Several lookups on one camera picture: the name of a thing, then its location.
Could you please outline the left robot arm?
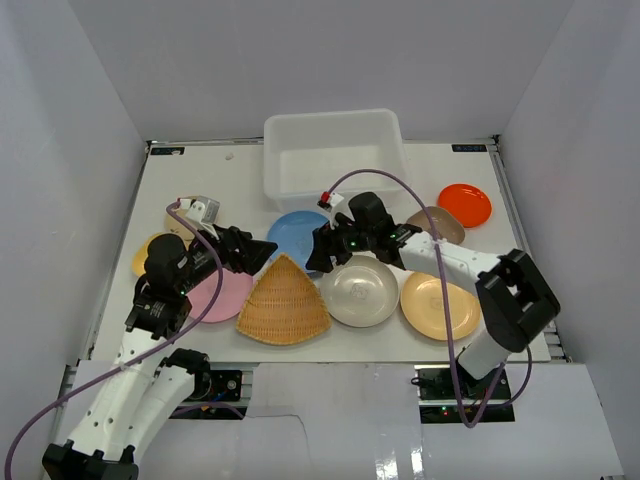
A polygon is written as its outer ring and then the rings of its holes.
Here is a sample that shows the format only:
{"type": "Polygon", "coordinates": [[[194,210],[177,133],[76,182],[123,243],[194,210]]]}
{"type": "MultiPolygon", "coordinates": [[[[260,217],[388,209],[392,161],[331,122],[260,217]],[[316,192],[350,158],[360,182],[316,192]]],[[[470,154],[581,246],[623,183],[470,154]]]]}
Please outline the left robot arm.
{"type": "Polygon", "coordinates": [[[199,230],[191,244],[161,234],[147,247],[112,369],[67,440],[42,458],[52,479],[135,479],[150,440],[187,397],[211,387],[206,354],[175,345],[191,312],[189,292],[212,274],[254,275],[276,251],[236,227],[199,230]]]}

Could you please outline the pink round plate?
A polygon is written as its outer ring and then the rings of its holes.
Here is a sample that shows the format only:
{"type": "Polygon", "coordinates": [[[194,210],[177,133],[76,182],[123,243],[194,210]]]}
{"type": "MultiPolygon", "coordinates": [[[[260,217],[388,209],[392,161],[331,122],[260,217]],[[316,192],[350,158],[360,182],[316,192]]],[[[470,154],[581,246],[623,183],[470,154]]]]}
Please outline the pink round plate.
{"type": "MultiPolygon", "coordinates": [[[[192,309],[190,317],[198,318],[216,291],[219,274],[214,272],[188,294],[192,309]]],[[[253,288],[253,277],[248,274],[223,272],[221,291],[202,323],[220,323],[237,316],[253,288]]]]}

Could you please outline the brown taupe plate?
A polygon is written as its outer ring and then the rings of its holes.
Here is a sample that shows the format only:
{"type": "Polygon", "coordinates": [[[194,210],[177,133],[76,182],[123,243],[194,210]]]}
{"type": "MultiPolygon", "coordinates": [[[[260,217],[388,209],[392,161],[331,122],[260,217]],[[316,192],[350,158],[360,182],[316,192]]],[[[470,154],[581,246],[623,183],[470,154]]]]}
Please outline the brown taupe plate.
{"type": "MultiPolygon", "coordinates": [[[[460,245],[465,240],[466,234],[464,227],[446,209],[438,206],[428,206],[427,211],[433,220],[440,238],[456,245],[460,245]]],[[[429,223],[427,215],[422,210],[411,215],[406,223],[419,227],[427,232],[431,231],[431,224],[429,223]]]]}

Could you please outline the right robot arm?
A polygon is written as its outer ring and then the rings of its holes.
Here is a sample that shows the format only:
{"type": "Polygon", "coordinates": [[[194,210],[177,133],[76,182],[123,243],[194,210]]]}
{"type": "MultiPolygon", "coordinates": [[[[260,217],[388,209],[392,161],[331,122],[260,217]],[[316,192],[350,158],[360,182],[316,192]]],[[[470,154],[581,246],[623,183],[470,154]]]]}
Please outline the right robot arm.
{"type": "Polygon", "coordinates": [[[329,219],[312,233],[308,269],[330,273],[356,253],[369,252],[397,269],[438,276],[478,299],[484,330],[452,366],[452,388],[463,398],[484,391],[497,367],[524,351],[560,313],[558,299],[524,251],[496,255],[436,240],[395,222],[373,192],[349,200],[324,192],[318,205],[329,219]]]}

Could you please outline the woven bamboo triangular tray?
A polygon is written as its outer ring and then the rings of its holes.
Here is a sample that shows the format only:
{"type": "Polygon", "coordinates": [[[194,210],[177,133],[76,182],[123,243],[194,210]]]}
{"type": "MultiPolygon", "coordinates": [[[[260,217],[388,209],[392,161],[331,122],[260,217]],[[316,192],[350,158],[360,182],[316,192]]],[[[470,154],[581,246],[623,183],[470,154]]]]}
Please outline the woven bamboo triangular tray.
{"type": "Polygon", "coordinates": [[[325,302],[294,260],[279,255],[253,286],[237,321],[242,335],[267,345],[291,346],[331,328],[325,302]]]}

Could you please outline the orange round plate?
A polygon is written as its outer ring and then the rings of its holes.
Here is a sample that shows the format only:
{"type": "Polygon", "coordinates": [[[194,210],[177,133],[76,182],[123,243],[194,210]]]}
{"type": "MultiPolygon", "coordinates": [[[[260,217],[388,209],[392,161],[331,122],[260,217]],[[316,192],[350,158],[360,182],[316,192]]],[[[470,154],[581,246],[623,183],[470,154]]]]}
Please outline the orange round plate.
{"type": "Polygon", "coordinates": [[[438,195],[437,205],[447,210],[464,228],[483,225],[493,211],[489,197],[478,187],[465,183],[446,186],[438,195]]]}

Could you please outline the blue round plate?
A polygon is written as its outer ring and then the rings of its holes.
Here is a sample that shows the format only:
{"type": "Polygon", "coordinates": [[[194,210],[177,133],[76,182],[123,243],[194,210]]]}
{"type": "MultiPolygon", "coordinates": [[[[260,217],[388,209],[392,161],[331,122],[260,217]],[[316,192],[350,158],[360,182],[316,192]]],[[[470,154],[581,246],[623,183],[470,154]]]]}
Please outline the blue round plate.
{"type": "Polygon", "coordinates": [[[267,241],[278,246],[270,260],[275,261],[281,254],[285,254],[305,273],[313,273],[313,270],[306,268],[313,249],[312,233],[327,221],[324,215],[308,210],[298,210],[281,216],[267,233],[267,241]]]}

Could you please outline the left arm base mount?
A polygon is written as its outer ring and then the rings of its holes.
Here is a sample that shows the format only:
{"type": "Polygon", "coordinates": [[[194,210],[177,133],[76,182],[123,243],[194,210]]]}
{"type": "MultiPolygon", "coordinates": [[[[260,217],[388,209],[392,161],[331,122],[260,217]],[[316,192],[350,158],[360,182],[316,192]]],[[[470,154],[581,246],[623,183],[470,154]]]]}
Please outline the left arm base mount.
{"type": "Polygon", "coordinates": [[[171,419],[241,420],[247,410],[242,402],[241,370],[211,370],[194,392],[173,412],[171,419]]]}

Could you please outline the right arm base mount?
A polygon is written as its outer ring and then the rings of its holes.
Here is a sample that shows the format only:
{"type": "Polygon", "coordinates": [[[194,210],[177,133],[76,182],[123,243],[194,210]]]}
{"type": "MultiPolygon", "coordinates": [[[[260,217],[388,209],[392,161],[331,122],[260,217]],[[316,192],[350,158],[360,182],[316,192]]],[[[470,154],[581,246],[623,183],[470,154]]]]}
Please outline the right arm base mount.
{"type": "MultiPolygon", "coordinates": [[[[492,375],[481,383],[461,386],[464,413],[471,421],[478,413],[484,399],[492,375]]],[[[422,425],[460,424],[457,402],[452,378],[448,366],[431,366],[419,368],[411,379],[417,388],[420,420],[422,425]]],[[[501,406],[512,397],[512,391],[505,372],[502,372],[491,398],[487,403],[481,423],[513,423],[515,413],[512,405],[501,406]]]]}

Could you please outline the beige patterned plate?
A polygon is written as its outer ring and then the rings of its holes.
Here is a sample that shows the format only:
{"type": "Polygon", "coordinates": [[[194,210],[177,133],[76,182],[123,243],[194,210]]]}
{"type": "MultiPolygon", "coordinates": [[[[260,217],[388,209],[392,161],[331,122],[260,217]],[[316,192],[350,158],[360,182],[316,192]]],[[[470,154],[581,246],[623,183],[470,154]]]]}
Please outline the beige patterned plate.
{"type": "MultiPolygon", "coordinates": [[[[199,229],[199,225],[197,223],[193,223],[186,217],[187,210],[186,209],[176,209],[173,210],[173,213],[180,219],[182,219],[189,227],[194,230],[199,229]]],[[[177,221],[172,215],[166,214],[164,219],[164,228],[166,233],[171,233],[179,236],[184,244],[185,248],[189,249],[190,244],[195,239],[194,233],[186,228],[181,222],[177,221]]]]}

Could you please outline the yellow round plate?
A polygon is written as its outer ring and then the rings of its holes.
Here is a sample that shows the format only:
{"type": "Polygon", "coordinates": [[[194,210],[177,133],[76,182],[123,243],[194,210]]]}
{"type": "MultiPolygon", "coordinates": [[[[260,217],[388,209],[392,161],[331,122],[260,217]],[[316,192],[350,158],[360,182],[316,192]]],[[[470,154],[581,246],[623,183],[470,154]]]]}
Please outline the yellow round plate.
{"type": "MultiPolygon", "coordinates": [[[[479,301],[466,290],[447,284],[453,340],[471,335],[482,318],[479,301]]],[[[405,281],[400,305],[409,324],[422,335],[437,341],[448,338],[441,281],[432,275],[412,273],[405,281]]]]}

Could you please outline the cream white round plate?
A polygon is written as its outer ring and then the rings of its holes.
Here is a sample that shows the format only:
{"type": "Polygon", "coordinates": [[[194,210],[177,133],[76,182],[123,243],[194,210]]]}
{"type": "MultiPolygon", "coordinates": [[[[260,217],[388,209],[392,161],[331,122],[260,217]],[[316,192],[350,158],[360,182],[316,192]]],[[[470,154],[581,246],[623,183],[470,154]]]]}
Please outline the cream white round plate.
{"type": "Polygon", "coordinates": [[[355,255],[325,274],[319,284],[329,314],[355,328],[386,321],[396,310],[400,289],[392,270],[379,260],[355,255]]]}

